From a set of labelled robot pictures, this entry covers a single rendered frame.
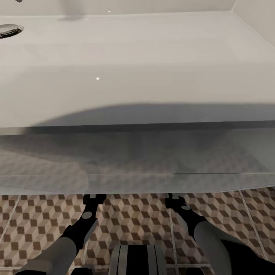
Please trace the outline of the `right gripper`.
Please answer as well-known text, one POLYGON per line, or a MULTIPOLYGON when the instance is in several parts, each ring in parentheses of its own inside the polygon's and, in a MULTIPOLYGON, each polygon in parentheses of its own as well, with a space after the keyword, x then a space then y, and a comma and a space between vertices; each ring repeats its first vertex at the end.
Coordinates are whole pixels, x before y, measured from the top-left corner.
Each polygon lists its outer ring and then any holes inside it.
POLYGON ((179 199, 173 199, 173 198, 165 198, 165 206, 166 208, 173 208, 174 210, 174 206, 178 203, 184 203, 184 198, 183 197, 179 197, 179 199))

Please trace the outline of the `robot trunk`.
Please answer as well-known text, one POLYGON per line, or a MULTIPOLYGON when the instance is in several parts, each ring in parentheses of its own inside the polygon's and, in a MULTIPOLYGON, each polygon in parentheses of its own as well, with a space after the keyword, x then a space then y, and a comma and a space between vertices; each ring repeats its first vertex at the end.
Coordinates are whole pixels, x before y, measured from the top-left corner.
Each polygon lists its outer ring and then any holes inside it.
POLYGON ((160 245, 115 245, 108 275, 167 275, 160 245))

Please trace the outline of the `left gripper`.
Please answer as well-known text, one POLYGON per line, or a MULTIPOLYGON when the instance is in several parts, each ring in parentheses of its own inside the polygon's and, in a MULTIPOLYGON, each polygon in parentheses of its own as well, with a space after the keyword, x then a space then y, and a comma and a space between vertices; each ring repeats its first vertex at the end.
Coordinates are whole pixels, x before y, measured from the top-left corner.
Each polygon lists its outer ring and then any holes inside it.
POLYGON ((85 194, 83 197, 83 205, 94 204, 98 206, 98 204, 103 204, 106 197, 107 194, 97 194, 95 199, 90 199, 90 194, 85 194))

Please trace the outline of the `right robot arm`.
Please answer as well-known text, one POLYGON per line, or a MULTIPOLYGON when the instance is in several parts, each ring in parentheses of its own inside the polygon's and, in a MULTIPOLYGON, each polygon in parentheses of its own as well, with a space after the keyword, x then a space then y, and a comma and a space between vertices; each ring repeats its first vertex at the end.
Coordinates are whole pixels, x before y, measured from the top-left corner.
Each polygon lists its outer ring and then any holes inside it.
POLYGON ((187 193, 172 195, 172 198, 165 198, 166 208, 176 212, 178 223, 193 237, 216 275, 275 275, 275 263, 260 258, 241 240, 220 230, 187 206, 179 196, 187 193))

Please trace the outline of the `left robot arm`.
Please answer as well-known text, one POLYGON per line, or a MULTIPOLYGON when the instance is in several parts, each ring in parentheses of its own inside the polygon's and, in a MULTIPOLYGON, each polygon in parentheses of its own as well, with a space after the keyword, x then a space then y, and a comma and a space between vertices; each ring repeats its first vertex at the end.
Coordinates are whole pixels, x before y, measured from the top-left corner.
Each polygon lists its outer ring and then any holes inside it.
POLYGON ((79 250, 96 229, 97 207, 106 197, 107 194, 85 194, 83 205, 86 206, 80 220, 69 225, 60 238, 14 275, 66 275, 79 250))

